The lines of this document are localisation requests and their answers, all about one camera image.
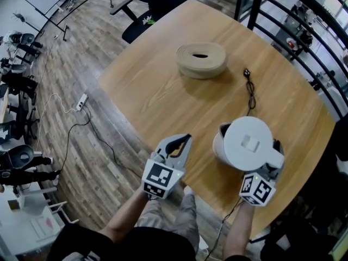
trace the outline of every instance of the chair armrest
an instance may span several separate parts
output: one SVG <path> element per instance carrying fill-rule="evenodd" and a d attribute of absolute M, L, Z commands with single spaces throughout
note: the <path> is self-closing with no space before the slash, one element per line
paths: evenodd
<path fill-rule="evenodd" d="M 111 11 L 111 15 L 116 15 L 120 10 L 123 10 L 125 7 L 127 8 L 127 5 L 133 0 L 125 0 L 122 3 L 118 4 L 116 7 L 114 7 Z"/>
<path fill-rule="evenodd" d="M 131 11 L 131 9 L 129 7 L 127 7 L 127 5 L 131 1 L 133 1 L 133 0 L 125 0 L 125 1 L 123 1 L 121 4 L 116 6 L 116 8 L 112 9 L 110 14 L 111 15 L 116 15 L 120 10 L 123 10 L 126 15 L 128 15 L 133 21 L 137 22 L 136 15 Z"/>

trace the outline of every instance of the wooden floor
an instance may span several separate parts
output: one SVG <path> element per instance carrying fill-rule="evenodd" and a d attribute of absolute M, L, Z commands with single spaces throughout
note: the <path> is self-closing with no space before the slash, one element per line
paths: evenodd
<path fill-rule="evenodd" d="M 236 0 L 198 1 L 233 16 Z M 137 0 L 129 7 L 137 16 L 147 10 L 147 4 Z M 115 164 L 112 151 L 96 138 L 90 125 L 77 126 L 71 131 L 67 161 L 54 199 L 59 202 L 67 200 L 69 215 L 94 230 L 103 227 L 140 184 L 139 178 L 123 166 L 141 175 L 150 153 L 98 85 L 97 78 L 128 46 L 121 35 L 131 20 L 123 12 L 111 16 L 109 10 L 109 0 L 86 2 L 61 24 L 70 27 L 67 42 L 62 41 L 62 35 L 54 40 L 53 37 L 60 31 L 48 24 L 43 36 L 38 38 L 44 44 L 43 53 L 31 69 L 31 74 L 40 83 L 37 117 L 42 115 L 53 93 L 59 94 L 66 110 L 75 108 L 81 95 L 87 94 L 86 105 L 91 110 L 92 123 L 102 139 L 114 148 L 117 162 L 122 164 Z M 54 18 L 59 20 L 63 15 L 58 14 Z M 55 163 L 52 167 L 41 166 L 39 170 L 61 169 L 70 127 L 87 120 L 84 111 L 65 114 L 59 98 L 52 96 L 42 119 L 38 150 L 54 157 Z M 170 221 L 175 217 L 181 196 L 182 190 L 178 188 L 169 200 L 163 202 L 163 211 Z M 197 212 L 200 234 L 212 247 L 221 218 L 199 198 Z M 213 253 L 215 258 L 221 259 L 221 245 L 228 229 L 229 225 L 222 230 L 219 247 Z M 205 256 L 205 252 L 199 253 L 197 260 L 204 260 Z"/>

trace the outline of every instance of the gray pants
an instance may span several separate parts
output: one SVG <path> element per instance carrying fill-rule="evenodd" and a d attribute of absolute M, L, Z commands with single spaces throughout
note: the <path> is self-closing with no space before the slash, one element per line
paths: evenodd
<path fill-rule="evenodd" d="M 164 214 L 158 200 L 151 200 L 147 203 L 138 220 L 137 226 L 153 227 L 179 234 L 190 241 L 197 253 L 200 243 L 200 235 L 198 233 L 196 217 L 195 196 L 193 194 L 187 194 L 183 197 L 179 213 L 177 214 L 172 227 L 166 225 Z"/>

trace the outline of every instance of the foam strip roll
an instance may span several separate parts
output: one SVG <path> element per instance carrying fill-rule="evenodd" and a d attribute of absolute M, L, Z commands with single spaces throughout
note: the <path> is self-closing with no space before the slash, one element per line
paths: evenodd
<path fill-rule="evenodd" d="M 216 43 L 192 43 L 177 50 L 176 63 L 184 75 L 208 79 L 226 69 L 226 51 Z"/>

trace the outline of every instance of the white kettle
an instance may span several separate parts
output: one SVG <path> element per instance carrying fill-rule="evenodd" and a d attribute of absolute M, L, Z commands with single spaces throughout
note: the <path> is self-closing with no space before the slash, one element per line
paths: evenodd
<path fill-rule="evenodd" d="M 256 117 L 220 125 L 213 151 L 219 160 L 242 171 L 253 171 L 266 163 L 280 169 L 284 163 L 284 155 L 273 148 L 270 129 Z"/>

